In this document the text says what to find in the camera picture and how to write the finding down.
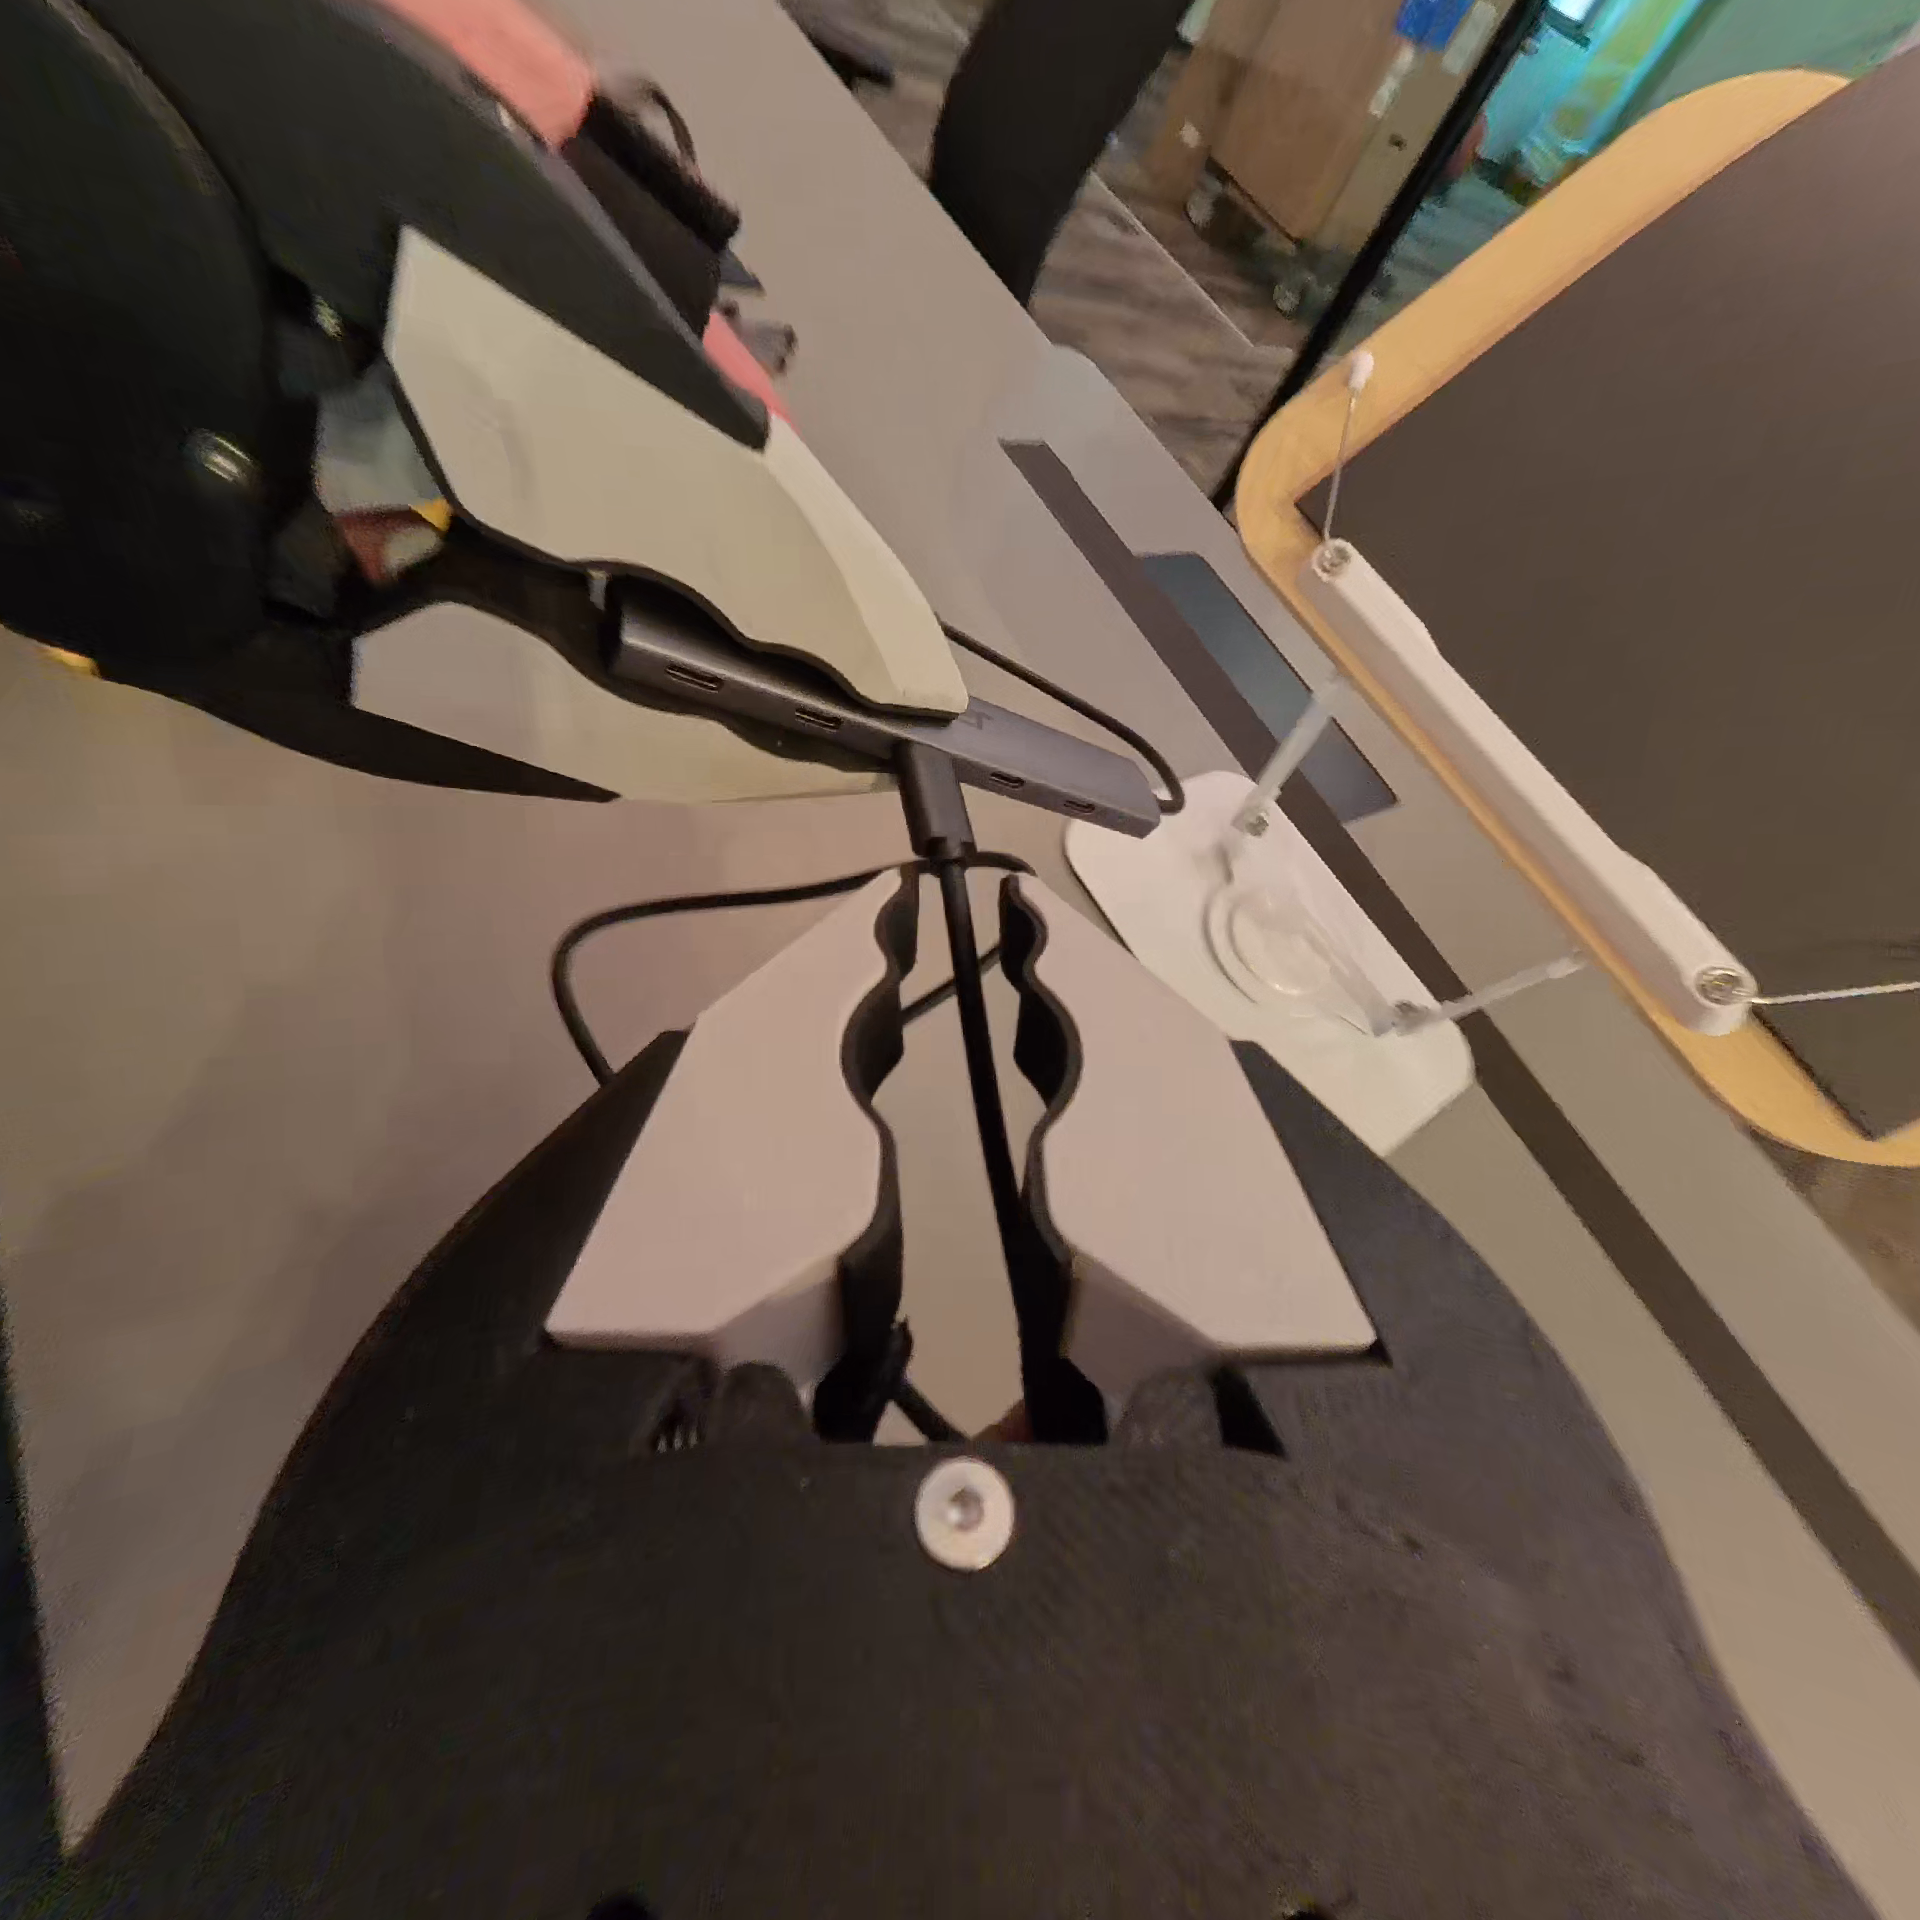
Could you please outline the person's left hand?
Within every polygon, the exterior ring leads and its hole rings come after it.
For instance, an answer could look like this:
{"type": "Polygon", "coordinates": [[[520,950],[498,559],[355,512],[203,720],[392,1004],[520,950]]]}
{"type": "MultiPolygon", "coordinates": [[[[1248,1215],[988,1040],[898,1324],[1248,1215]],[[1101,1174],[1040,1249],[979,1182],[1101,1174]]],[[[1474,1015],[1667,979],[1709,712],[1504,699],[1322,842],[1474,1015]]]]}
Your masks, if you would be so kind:
{"type": "Polygon", "coordinates": [[[596,96],[592,63],[526,2],[386,2],[459,59],[546,150],[567,146],[596,96]]]}

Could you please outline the black tilted panel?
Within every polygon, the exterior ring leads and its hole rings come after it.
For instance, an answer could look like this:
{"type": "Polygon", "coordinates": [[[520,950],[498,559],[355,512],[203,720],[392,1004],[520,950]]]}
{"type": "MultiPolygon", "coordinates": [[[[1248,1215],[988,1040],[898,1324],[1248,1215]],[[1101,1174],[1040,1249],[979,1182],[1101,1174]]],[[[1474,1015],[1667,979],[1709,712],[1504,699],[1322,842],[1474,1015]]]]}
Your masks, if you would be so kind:
{"type": "Polygon", "coordinates": [[[991,2],[948,79],[926,185],[1029,306],[1085,177],[1176,42],[1187,2],[991,2]]]}

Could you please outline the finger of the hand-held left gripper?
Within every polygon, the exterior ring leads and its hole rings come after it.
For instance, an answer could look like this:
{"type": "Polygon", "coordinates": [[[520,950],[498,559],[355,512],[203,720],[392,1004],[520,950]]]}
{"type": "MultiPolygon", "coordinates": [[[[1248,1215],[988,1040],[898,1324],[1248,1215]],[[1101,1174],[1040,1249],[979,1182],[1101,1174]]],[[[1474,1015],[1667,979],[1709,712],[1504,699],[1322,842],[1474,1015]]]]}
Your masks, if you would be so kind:
{"type": "Polygon", "coordinates": [[[684,591],[864,706],[966,706],[924,591],[789,422],[731,440],[413,228],[386,356],[452,504],[494,535],[684,591]]]}
{"type": "Polygon", "coordinates": [[[605,790],[620,801],[744,808],[893,794],[867,762],[806,760],[725,716],[635,702],[596,665],[475,594],[408,594],[351,639],[351,706],[605,790]]]}

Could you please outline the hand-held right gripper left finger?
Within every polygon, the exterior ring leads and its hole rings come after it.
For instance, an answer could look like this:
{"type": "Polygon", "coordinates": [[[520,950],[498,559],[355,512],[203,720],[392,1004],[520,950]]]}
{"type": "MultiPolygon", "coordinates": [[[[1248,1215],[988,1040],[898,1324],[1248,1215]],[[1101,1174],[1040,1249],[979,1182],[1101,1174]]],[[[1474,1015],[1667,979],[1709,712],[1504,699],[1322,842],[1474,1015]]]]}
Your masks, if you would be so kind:
{"type": "Polygon", "coordinates": [[[703,1008],[543,1331],[579,1352],[772,1367],[861,1403],[902,1292],[896,1140],[922,886],[892,872],[703,1008]]]}

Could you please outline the wooden-edged black board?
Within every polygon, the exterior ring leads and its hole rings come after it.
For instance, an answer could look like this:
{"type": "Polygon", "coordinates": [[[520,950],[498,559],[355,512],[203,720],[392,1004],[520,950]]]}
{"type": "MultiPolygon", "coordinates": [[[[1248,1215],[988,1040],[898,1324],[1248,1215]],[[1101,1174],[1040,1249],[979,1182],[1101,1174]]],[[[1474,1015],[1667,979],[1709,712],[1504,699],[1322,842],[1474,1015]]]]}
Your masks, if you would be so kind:
{"type": "Polygon", "coordinates": [[[1248,559],[1724,1110],[1916,1168],[1916,52],[1656,111],[1366,351],[1248,559]]]}

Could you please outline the black pole stand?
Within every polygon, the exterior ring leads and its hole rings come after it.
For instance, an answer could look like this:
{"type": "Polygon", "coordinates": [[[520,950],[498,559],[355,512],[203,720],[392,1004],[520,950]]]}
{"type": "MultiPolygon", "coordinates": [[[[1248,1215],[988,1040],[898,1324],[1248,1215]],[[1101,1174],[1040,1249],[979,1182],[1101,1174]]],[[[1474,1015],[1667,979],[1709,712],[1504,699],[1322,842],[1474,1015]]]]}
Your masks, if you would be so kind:
{"type": "Polygon", "coordinates": [[[1259,415],[1262,425],[1272,418],[1286,400],[1293,400],[1293,395],[1304,388],[1311,374],[1328,361],[1336,348],[1336,339],[1354,321],[1354,313],[1358,313],[1359,303],[1376,287],[1395,246],[1400,240],[1420,208],[1443,188],[1443,182],[1448,177],[1448,167],[1460,161],[1471,144],[1471,132],[1482,122],[1488,98],[1498,90],[1507,70],[1518,59],[1522,44],[1540,25],[1546,11],[1548,2],[1518,2],[1504,7],[1492,36],[1477,55],[1453,102],[1443,112],[1437,129],[1428,135],[1414,162],[1407,167],[1406,178],[1399,184],[1376,227],[1359,243],[1351,266],[1335,283],[1330,303],[1310,328],[1278,388],[1268,395],[1268,403],[1259,415]]]}

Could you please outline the grey usb hub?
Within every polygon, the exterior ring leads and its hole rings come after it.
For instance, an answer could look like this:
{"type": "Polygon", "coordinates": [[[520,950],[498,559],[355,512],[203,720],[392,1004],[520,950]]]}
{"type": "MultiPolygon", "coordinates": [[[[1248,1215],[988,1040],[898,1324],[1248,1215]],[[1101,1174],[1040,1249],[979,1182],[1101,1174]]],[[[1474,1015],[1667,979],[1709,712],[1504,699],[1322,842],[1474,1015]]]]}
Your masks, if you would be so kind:
{"type": "Polygon", "coordinates": [[[960,784],[1070,820],[1132,838],[1160,820],[1148,776],[1117,753],[979,699],[954,716],[867,705],[826,667],[750,648],[658,586],[613,588],[608,671],[635,702],[696,713],[786,762],[892,772],[919,748],[960,784]]]}

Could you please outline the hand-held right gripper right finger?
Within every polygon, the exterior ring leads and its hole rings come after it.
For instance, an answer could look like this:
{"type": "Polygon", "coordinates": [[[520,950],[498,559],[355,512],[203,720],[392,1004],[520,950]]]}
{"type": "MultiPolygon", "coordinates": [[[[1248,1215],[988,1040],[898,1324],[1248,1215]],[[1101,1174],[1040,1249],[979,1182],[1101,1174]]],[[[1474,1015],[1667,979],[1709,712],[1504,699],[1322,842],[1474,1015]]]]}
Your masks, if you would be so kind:
{"type": "Polygon", "coordinates": [[[1235,1046],[1029,875],[998,888],[1022,1200],[1054,1352],[1104,1418],[1155,1379],[1373,1355],[1376,1327],[1235,1046]]]}

